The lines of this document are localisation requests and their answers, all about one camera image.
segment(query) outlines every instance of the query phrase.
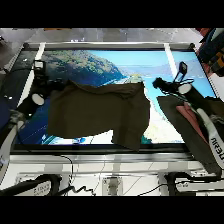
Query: gray floor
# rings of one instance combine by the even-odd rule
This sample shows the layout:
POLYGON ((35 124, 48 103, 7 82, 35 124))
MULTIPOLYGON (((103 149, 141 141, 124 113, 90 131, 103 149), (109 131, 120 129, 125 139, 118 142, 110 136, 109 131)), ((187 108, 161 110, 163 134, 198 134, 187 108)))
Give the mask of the gray floor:
POLYGON ((24 42, 189 42, 199 47, 202 36, 192 28, 73 28, 67 30, 1 28, 6 45, 0 47, 0 67, 24 42))

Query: metal frame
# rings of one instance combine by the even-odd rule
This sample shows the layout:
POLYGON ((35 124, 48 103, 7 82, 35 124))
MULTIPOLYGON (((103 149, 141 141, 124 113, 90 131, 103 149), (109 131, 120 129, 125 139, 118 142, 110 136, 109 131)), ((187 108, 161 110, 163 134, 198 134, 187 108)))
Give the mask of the metal frame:
MULTIPOLYGON (((63 43, 45 43, 45 50, 55 50, 55 49, 107 49, 107 50, 125 50, 125 49, 131 49, 131 50, 164 50, 165 49, 164 43, 153 43, 153 42, 63 42, 63 43)), ((171 43, 168 44, 170 46, 170 49, 172 50, 183 50, 183 51, 193 51, 193 49, 190 49, 190 43, 171 43)), ((23 50, 36 50, 40 46, 40 43, 26 43, 23 50)), ((193 156, 190 152, 186 152, 182 147, 178 148, 178 151, 174 150, 174 152, 165 152, 167 148, 160 149, 160 152, 153 152, 153 150, 149 153, 147 153, 148 150, 145 152, 142 151, 141 154, 136 153, 130 153, 128 151, 128 154, 117 154, 116 152, 119 151, 119 149, 112 150, 112 154, 108 154, 107 150, 104 150, 104 154, 102 155, 102 151, 100 154, 93 155, 93 152, 90 152, 90 150, 87 150, 87 152, 82 155, 82 150, 79 152, 77 151, 76 154, 79 155, 71 155, 71 153, 68 156, 68 153, 65 153, 66 156, 68 156, 74 164, 76 163, 134 163, 134 162, 176 162, 176 161, 194 161, 193 156)), ((63 159, 58 156, 50 156, 50 155, 44 155, 44 154, 53 154, 55 153, 53 150, 41 150, 43 152, 43 155, 35 155, 35 152, 38 150, 34 149, 33 155, 27 155, 28 153, 26 150, 13 150, 12 154, 10 156, 10 161, 12 163, 19 163, 19 164, 37 164, 37 163, 44 163, 44 164, 67 164, 69 161, 66 159, 63 159)), ((56 153, 63 154, 63 150, 55 150, 56 153)))

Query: gray cloth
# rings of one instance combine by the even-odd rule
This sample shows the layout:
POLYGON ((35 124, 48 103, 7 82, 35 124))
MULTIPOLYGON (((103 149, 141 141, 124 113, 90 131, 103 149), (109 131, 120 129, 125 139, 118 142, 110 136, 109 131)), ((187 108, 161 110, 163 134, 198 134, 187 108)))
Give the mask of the gray cloth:
POLYGON ((48 134, 72 139, 113 130, 113 143, 138 150, 149 114, 142 82, 96 88, 69 81, 50 98, 48 134))
POLYGON ((183 105, 183 101, 174 96, 159 96, 157 99, 161 110, 181 134, 194 158, 202 163, 208 173, 220 174, 221 168, 218 166, 209 145, 197 134, 188 120, 177 111, 176 106, 183 105))

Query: white tape strip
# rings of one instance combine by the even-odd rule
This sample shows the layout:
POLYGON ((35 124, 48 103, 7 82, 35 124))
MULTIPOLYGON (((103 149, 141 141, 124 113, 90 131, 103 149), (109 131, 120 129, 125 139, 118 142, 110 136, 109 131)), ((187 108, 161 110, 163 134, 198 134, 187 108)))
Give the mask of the white tape strip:
POLYGON ((175 78, 176 75, 177 75, 177 67, 175 65, 175 61, 174 61, 172 52, 170 50, 170 45, 168 43, 164 43, 164 48, 165 48, 166 55, 167 55, 167 58, 168 58, 168 61, 169 61, 169 65, 170 65, 172 75, 175 78))
MULTIPOLYGON (((38 52, 36 54, 35 60, 40 60, 41 59, 42 54, 44 53, 45 44, 46 44, 45 42, 44 43, 40 43, 39 50, 38 50, 38 52)), ((32 83, 33 83, 33 79, 34 79, 34 71, 33 71, 33 66, 32 66, 32 70, 30 71, 30 74, 29 74, 29 76, 28 76, 28 78, 26 80, 26 84, 25 84, 25 86, 23 88, 23 92, 22 92, 22 95, 20 97, 18 106, 29 95, 30 88, 31 88, 32 83)))

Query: blue ocean image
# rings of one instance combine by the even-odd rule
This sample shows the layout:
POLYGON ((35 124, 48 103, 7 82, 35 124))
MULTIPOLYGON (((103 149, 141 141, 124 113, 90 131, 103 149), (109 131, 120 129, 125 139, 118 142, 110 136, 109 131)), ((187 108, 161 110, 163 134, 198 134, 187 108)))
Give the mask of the blue ocean image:
MULTIPOLYGON (((193 78, 193 85, 204 96, 215 97, 204 71, 194 52, 172 52, 176 67, 184 61, 188 65, 186 78, 193 78)), ((92 86, 122 84, 143 81, 145 95, 151 102, 150 121, 142 143, 183 142, 180 134, 168 122, 156 97, 162 96, 152 82, 161 77, 172 81, 169 61, 165 51, 106 51, 106 50, 61 50, 45 51, 42 60, 47 63, 51 79, 70 79, 92 86)), ((78 139, 62 139, 47 135, 48 99, 40 107, 26 127, 20 131, 24 144, 111 144, 112 131, 97 136, 78 139)))

